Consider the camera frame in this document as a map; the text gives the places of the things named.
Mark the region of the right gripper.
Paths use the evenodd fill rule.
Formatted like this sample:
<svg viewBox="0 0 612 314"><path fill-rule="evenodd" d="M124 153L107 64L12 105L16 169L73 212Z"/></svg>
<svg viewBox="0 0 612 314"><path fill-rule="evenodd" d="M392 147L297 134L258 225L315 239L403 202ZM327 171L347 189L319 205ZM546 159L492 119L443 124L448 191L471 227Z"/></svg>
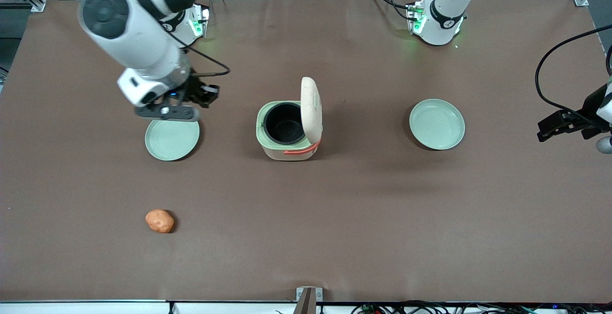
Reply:
<svg viewBox="0 0 612 314"><path fill-rule="evenodd" d="M125 98L134 107L144 107L165 94L183 85L192 72L189 65L149 66L142 69L127 68L120 75L117 84ZM220 87L199 83L197 93L189 101L209 108L217 97Z"/></svg>

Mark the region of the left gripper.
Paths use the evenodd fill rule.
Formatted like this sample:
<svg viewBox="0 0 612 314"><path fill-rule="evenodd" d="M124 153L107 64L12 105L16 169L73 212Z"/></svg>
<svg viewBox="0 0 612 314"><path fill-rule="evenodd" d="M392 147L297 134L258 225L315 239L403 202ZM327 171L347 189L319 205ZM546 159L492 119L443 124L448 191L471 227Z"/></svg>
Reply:
<svg viewBox="0 0 612 314"><path fill-rule="evenodd" d="M545 142L553 136L582 131L584 140L594 138L599 134L611 132L611 83L608 79L605 85L588 95L583 102L582 112L592 120L585 128L584 118L566 110L557 110L538 123L537 139Z"/></svg>

